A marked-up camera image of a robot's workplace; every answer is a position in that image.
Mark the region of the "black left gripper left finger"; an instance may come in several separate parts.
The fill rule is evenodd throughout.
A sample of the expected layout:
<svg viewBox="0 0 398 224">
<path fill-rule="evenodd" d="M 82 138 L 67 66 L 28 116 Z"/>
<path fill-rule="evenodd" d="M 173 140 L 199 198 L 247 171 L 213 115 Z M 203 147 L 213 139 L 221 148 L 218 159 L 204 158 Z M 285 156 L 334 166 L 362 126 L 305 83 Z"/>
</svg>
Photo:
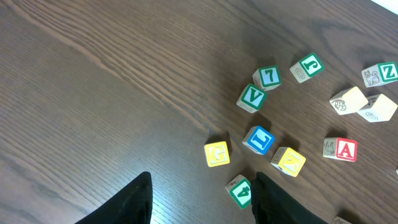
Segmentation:
<svg viewBox="0 0 398 224">
<path fill-rule="evenodd" d="M 150 172 L 145 171 L 76 224 L 148 224 L 152 204 L 152 177 Z"/>
</svg>

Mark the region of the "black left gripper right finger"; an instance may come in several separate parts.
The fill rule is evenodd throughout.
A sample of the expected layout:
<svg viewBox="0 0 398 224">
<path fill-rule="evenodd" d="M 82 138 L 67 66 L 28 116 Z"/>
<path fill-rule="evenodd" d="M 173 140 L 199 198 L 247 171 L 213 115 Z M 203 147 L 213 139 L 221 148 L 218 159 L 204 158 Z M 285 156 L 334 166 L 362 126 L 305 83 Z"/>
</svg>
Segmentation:
<svg viewBox="0 0 398 224">
<path fill-rule="evenodd" d="M 325 223 L 263 172 L 251 182 L 252 214 L 258 224 Z"/>
</svg>

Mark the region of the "green N block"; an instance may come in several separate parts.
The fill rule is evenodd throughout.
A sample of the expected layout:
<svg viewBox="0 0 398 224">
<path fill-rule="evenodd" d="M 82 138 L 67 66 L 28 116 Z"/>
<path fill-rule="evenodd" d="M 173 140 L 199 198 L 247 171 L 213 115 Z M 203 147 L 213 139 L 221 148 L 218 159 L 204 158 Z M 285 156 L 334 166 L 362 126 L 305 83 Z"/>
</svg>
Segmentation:
<svg viewBox="0 0 398 224">
<path fill-rule="evenodd" d="M 332 224 L 352 224 L 352 223 L 348 222 L 347 220 L 341 217 L 335 217 L 334 220 L 332 221 Z"/>
</svg>

